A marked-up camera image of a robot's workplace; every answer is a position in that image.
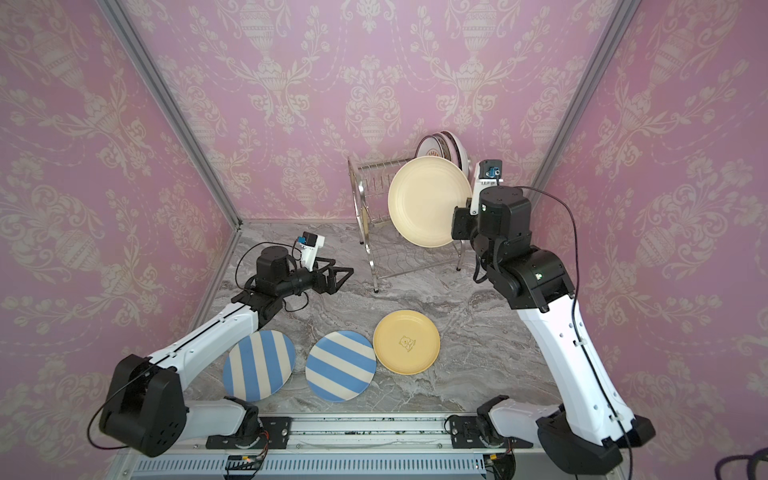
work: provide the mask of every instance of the dish rack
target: dish rack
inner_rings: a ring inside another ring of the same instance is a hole
[[[418,247],[392,224],[387,202],[389,185],[397,170],[409,161],[411,158],[355,165],[347,159],[360,244],[368,254],[375,293],[379,292],[379,281],[385,278],[453,262],[456,270],[462,269],[462,241],[454,240],[438,248]]]

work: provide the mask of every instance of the damask wallpaper pattern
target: damask wallpaper pattern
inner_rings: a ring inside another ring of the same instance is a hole
[[[547,186],[578,222],[591,336],[658,432],[638,479],[768,445],[766,21],[760,2],[642,2]],[[567,214],[543,200],[535,220],[573,273]]]
[[[240,215],[352,218],[428,133],[532,179],[615,0],[122,0]]]
[[[0,47],[0,470],[101,478],[114,365],[186,332],[232,230],[95,2],[0,2]]]

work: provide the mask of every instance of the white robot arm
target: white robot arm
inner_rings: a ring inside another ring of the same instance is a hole
[[[231,436],[242,448],[252,445],[260,434],[255,405],[232,397],[185,402],[182,392],[216,358],[264,327],[283,308],[287,296],[308,289],[331,295],[339,290],[354,269],[318,257],[323,241],[304,232],[297,239],[303,248],[302,265],[292,270],[295,259],[286,248],[265,248],[256,275],[214,318],[146,358],[122,359],[112,376],[99,429],[150,457],[180,439],[209,435]]]
[[[476,165],[472,199],[455,209],[452,237],[472,244],[475,282],[490,280],[531,330],[563,404],[541,407],[497,397],[478,409],[478,425],[489,441],[514,436],[541,444],[566,473],[604,474],[621,463],[620,447],[643,445],[654,428],[614,388],[562,260],[531,245],[531,202],[521,190],[530,187],[503,187],[501,173],[498,160]],[[480,266],[486,274],[478,280]]]
[[[531,204],[519,188],[499,185],[501,167],[501,161],[478,164],[473,198],[454,212],[452,236],[470,240],[477,267],[533,333],[563,405],[497,398],[478,409],[481,433],[488,440],[516,437],[539,444],[567,473],[604,474],[621,462],[620,447],[643,445],[655,431],[618,395],[584,328],[563,263],[530,244]],[[213,319],[145,359],[123,359],[104,404],[101,431],[148,456],[179,439],[209,435],[252,445],[260,431],[255,405],[234,398],[185,402],[182,391],[217,357],[269,322],[286,296],[309,288],[333,294],[344,284],[353,269],[317,257],[324,240],[307,232],[299,237],[302,264],[293,270],[287,249],[264,249],[257,274]],[[346,275],[337,279],[337,273]]]

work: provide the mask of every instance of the striped plate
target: striped plate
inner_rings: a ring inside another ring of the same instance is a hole
[[[251,333],[224,363],[224,388],[246,402],[265,399],[285,385],[296,364],[293,342],[275,330]]]
[[[371,342],[349,330],[324,336],[306,360],[306,381],[317,396],[329,402],[355,398],[368,388],[375,372]]]

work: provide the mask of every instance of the cream plate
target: cream plate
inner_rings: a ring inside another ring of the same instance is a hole
[[[406,240],[420,247],[451,243],[454,207],[472,196],[467,177],[440,157],[419,157],[398,170],[389,186],[389,216]]]
[[[415,375],[437,360],[440,333],[423,314],[398,310],[382,318],[376,326],[373,351],[382,365],[394,373]]]

